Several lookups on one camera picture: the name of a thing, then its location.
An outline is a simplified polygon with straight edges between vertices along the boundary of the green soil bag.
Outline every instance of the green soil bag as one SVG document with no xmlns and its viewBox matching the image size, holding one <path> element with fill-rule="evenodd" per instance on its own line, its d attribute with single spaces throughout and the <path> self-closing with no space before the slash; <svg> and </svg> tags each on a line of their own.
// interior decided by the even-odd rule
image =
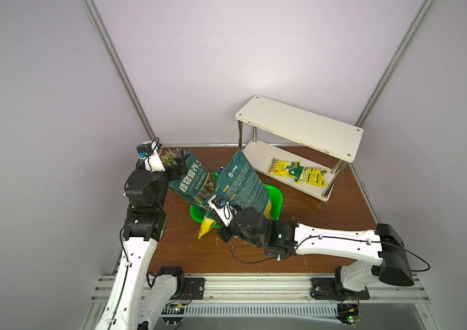
<svg viewBox="0 0 467 330">
<path fill-rule="evenodd" d="M 169 187 L 204 214 L 204 200 L 213 194 L 217 181 L 197 160 L 191 149 L 186 153 L 186 164 L 187 174 L 180 180 L 171 181 Z"/>
<path fill-rule="evenodd" d="M 253 170 L 242 150 L 237 151 L 232 160 L 217 178 L 215 194 L 222 194 L 241 208 L 253 207 L 272 219 L 272 203 L 263 182 Z"/>
</svg>

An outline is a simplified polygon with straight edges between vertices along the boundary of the yellow bag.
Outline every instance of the yellow bag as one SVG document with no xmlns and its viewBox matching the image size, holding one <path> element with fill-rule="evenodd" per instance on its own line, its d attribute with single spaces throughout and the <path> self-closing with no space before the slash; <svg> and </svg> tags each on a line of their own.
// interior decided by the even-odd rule
<svg viewBox="0 0 467 330">
<path fill-rule="evenodd" d="M 325 179 L 323 178 L 323 175 L 327 173 L 326 170 L 321 168 L 302 167 L 299 162 L 285 162 L 274 158 L 268 173 L 284 177 L 293 177 L 294 182 L 298 184 L 301 180 L 322 188 L 327 186 Z"/>
<path fill-rule="evenodd" d="M 202 219 L 202 223 L 201 223 L 201 226 L 200 228 L 198 229 L 198 239 L 200 239 L 200 237 L 202 237 L 202 235 L 204 234 L 207 234 L 208 232 L 210 232 L 210 230 L 213 228 L 213 226 L 215 226 L 217 222 L 211 218 L 208 218 L 207 216 L 207 212 L 206 212 L 206 215 L 204 215 L 204 219 Z"/>
<path fill-rule="evenodd" d="M 327 184 L 325 183 L 325 179 L 323 178 L 323 175 L 325 173 L 327 173 L 327 171 L 324 169 L 304 167 L 303 172 L 301 173 L 301 177 L 299 179 L 301 181 L 305 181 L 308 184 L 312 184 L 323 188 L 327 186 Z"/>
</svg>

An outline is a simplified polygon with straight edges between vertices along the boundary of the light purple wall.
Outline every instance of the light purple wall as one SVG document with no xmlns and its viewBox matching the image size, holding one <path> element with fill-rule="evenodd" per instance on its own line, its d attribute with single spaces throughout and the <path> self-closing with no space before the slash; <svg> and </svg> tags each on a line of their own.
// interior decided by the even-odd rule
<svg viewBox="0 0 467 330">
<path fill-rule="evenodd" d="M 80 1 L 0 1 L 0 329 L 76 329 L 143 128 Z"/>
<path fill-rule="evenodd" d="M 162 141 L 219 143 L 255 94 L 354 124 L 421 0 L 96 3 Z"/>
<path fill-rule="evenodd" d="M 445 328 L 467 329 L 467 0 L 437 2 L 363 128 L 382 221 L 431 264 L 419 278 Z"/>
</svg>

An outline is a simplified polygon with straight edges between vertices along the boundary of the green basket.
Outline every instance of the green basket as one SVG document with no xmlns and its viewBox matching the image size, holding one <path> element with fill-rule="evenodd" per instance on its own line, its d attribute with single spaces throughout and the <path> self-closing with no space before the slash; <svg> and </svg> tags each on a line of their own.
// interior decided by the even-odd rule
<svg viewBox="0 0 467 330">
<path fill-rule="evenodd" d="M 212 174 L 214 178 L 217 178 L 218 174 Z M 281 191 L 274 186 L 265 184 L 264 188 L 268 192 L 268 197 L 270 198 L 270 202 L 272 203 L 272 220 L 279 220 L 279 214 L 281 213 L 281 207 L 283 206 L 283 194 Z M 201 213 L 199 209 L 191 205 L 190 207 L 190 214 L 193 220 L 197 221 L 198 223 L 202 223 L 204 220 L 204 215 Z"/>
</svg>

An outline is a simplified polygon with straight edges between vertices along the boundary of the wooden tabletop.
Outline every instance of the wooden tabletop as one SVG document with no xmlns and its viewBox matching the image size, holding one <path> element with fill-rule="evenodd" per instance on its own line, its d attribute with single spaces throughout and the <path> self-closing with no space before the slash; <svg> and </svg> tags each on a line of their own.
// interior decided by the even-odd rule
<svg viewBox="0 0 467 330">
<path fill-rule="evenodd" d="M 326 166 L 334 166 L 337 159 L 307 147 L 283 149 Z M 197 159 L 210 172 L 226 166 L 237 152 L 236 147 L 193 148 Z M 277 187 L 283 193 L 283 221 L 336 230 L 366 230 L 376 227 L 364 201 L 360 188 L 349 167 L 336 180 L 331 199 L 320 204 L 319 200 L 292 187 L 258 173 L 261 180 Z M 182 266 L 190 273 L 333 273 L 338 266 L 349 265 L 354 260 L 331 255 L 295 255 L 286 260 L 269 260 L 256 264 L 236 261 L 230 255 L 230 243 L 224 243 L 212 229 L 200 240 L 200 224 L 190 216 L 190 205 L 177 193 L 169 190 L 164 210 L 167 224 L 158 243 L 149 270 L 156 273 L 162 266 Z M 267 258 L 263 248 L 256 248 L 241 239 L 233 241 L 233 253 L 243 261 Z"/>
</svg>

